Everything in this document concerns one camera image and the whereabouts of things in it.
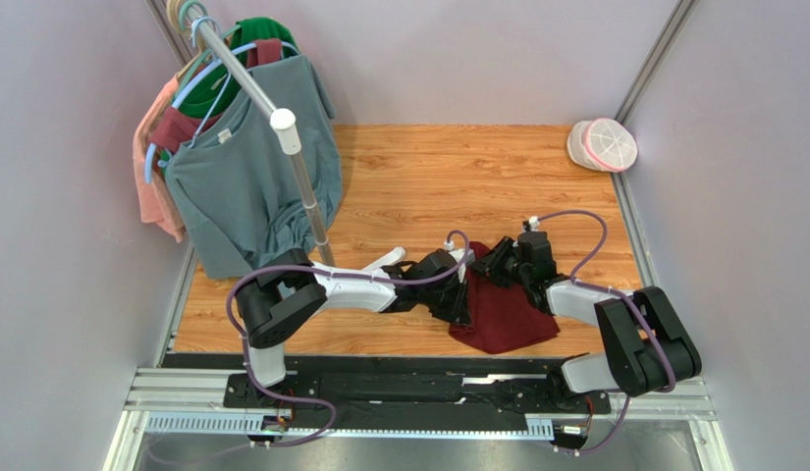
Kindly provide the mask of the dark red cloth napkin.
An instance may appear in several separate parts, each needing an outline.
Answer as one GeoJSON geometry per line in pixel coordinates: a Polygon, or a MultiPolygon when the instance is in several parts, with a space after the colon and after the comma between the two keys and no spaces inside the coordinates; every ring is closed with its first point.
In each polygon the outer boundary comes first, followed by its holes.
{"type": "Polygon", "coordinates": [[[500,288],[465,268],[470,323],[452,324],[452,339],[489,354],[500,354],[555,339],[561,329],[556,320],[533,306],[522,287],[500,288]]]}

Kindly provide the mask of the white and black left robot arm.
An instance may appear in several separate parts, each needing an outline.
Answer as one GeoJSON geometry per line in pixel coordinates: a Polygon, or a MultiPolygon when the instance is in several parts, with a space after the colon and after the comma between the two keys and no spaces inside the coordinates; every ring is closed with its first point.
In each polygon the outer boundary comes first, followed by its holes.
{"type": "Polygon", "coordinates": [[[291,249],[243,277],[227,306],[241,316],[246,366],[264,387],[285,379],[284,343],[327,309],[399,313],[417,305],[453,316],[464,307],[460,272],[475,259],[471,249],[439,249],[419,262],[400,261],[351,270],[312,262],[291,249]]]}

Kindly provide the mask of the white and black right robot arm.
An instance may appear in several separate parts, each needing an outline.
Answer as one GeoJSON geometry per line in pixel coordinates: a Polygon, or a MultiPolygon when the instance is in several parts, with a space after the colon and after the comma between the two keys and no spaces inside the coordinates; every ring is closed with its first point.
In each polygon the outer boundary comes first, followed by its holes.
{"type": "Polygon", "coordinates": [[[524,307],[598,328],[602,351],[567,359],[557,369],[566,395],[668,392],[702,371],[700,354],[662,289],[620,291],[573,280],[559,271],[544,232],[503,238],[468,271],[520,289],[524,307]]]}

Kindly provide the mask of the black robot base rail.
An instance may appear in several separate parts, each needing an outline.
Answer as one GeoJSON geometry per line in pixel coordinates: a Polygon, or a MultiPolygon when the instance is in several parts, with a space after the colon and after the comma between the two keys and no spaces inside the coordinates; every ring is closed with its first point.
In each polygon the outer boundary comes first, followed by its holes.
{"type": "Polygon", "coordinates": [[[325,438],[531,440],[586,450],[637,421],[663,420],[645,397],[570,392],[559,358],[291,355],[284,379],[257,386],[240,354],[171,353],[163,369],[214,378],[215,417],[257,447],[325,438]]]}

